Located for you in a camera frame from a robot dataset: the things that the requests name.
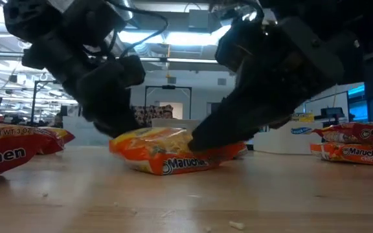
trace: instant noodle package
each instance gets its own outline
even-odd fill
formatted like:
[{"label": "instant noodle package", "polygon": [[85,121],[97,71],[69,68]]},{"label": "instant noodle package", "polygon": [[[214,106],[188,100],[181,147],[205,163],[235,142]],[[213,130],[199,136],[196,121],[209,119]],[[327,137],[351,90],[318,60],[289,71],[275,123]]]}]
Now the instant noodle package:
[{"label": "instant noodle package", "polygon": [[66,135],[52,128],[0,124],[0,174],[28,162],[37,153],[63,150],[65,141],[74,138],[69,132]]},{"label": "instant noodle package", "polygon": [[185,129],[144,128],[125,133],[109,143],[110,152],[121,155],[126,164],[141,172],[170,175],[203,171],[247,150],[243,142],[201,153],[192,153],[192,135]]},{"label": "instant noodle package", "polygon": [[328,161],[373,164],[373,122],[345,123],[313,132],[328,142],[312,144],[312,154]]}]

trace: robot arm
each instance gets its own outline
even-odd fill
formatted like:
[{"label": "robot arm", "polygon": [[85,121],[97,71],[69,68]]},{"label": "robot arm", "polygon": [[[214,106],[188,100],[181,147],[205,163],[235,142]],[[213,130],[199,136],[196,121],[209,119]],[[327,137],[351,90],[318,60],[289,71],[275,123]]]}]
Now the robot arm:
[{"label": "robot arm", "polygon": [[[74,1],[63,14],[46,0],[11,0],[4,6],[9,33],[32,44],[24,51],[23,65],[47,68],[82,105],[83,116],[111,137],[140,127],[130,109],[127,88],[141,84],[145,76],[139,57],[126,56],[136,44],[119,59],[111,53],[117,32],[126,26],[116,8],[145,13],[121,6],[117,0]],[[168,26],[163,19],[162,31]],[[111,45],[106,45],[104,38],[111,31]],[[100,51],[91,52],[87,46]]]},{"label": "robot arm", "polygon": [[364,81],[373,0],[264,3],[278,13],[277,23],[238,18],[220,39],[216,59],[237,73],[238,85],[194,130],[192,150],[249,140],[262,126],[279,128],[320,92]]}]

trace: orange noodle package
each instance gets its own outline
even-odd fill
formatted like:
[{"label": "orange noodle package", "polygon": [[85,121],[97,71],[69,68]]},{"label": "orange noodle package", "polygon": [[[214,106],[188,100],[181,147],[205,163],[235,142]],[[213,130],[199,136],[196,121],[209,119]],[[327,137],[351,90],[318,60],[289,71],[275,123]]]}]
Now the orange noodle package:
[{"label": "orange noodle package", "polygon": [[243,142],[192,153],[192,135],[185,129],[143,128],[125,133],[109,143],[110,152],[120,154],[126,164],[141,172],[170,175],[217,168],[247,149]]},{"label": "orange noodle package", "polygon": [[327,142],[324,144],[311,144],[310,150],[312,155],[316,155],[326,161],[373,165],[373,146],[371,145]]},{"label": "orange noodle package", "polygon": [[63,149],[61,145],[52,131],[0,124],[0,174],[21,166],[39,152],[58,152]]}]

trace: table surface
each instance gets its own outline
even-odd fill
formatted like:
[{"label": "table surface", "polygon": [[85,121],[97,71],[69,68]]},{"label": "table surface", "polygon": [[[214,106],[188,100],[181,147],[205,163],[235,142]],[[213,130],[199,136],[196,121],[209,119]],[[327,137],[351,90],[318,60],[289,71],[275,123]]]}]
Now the table surface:
[{"label": "table surface", "polygon": [[240,232],[229,221],[244,232],[373,232],[373,166],[255,153],[160,177],[107,148],[68,148],[0,176],[1,233]]}]

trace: black cable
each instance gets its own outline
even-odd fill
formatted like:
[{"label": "black cable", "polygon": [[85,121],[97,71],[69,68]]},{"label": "black cable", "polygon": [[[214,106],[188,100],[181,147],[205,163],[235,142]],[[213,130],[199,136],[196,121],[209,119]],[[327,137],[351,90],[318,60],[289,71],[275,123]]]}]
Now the black cable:
[{"label": "black cable", "polygon": [[133,43],[131,44],[129,47],[127,47],[123,52],[122,54],[120,55],[121,58],[125,57],[125,55],[127,55],[127,53],[129,52],[129,50],[133,49],[134,47],[136,47],[137,45],[140,45],[141,43],[147,41],[148,39],[154,37],[154,36],[157,36],[159,34],[161,34],[162,32],[164,32],[168,26],[169,26],[169,22],[168,22],[168,19],[165,18],[164,16],[160,15],[160,14],[157,14],[155,12],[151,12],[151,11],[147,11],[147,10],[139,10],[139,9],[135,9],[135,8],[130,8],[130,7],[126,7],[126,6],[122,6],[119,4],[119,2],[117,0],[106,0],[108,3],[114,5],[115,7],[121,9],[121,10],[127,10],[127,11],[130,11],[130,12],[133,12],[133,13],[137,13],[137,14],[144,14],[145,16],[153,16],[153,17],[158,17],[159,19],[162,19],[164,22],[165,22],[165,26],[163,28],[161,28],[160,30],[154,32],[152,35],[149,35],[148,37],[136,42],[136,43]]},{"label": "black cable", "polygon": [[42,85],[38,90],[37,90],[37,93],[42,90],[48,83],[45,83],[44,85]]},{"label": "black cable", "polygon": [[110,44],[108,46],[105,46],[104,44],[100,45],[99,52],[92,52],[84,46],[83,46],[83,51],[90,56],[107,56],[109,59],[111,59],[112,57],[114,58],[114,55],[112,55],[111,51],[113,50],[113,47],[115,46],[115,43],[116,43],[117,32],[118,32],[117,29],[113,30],[113,37],[111,38]]}]

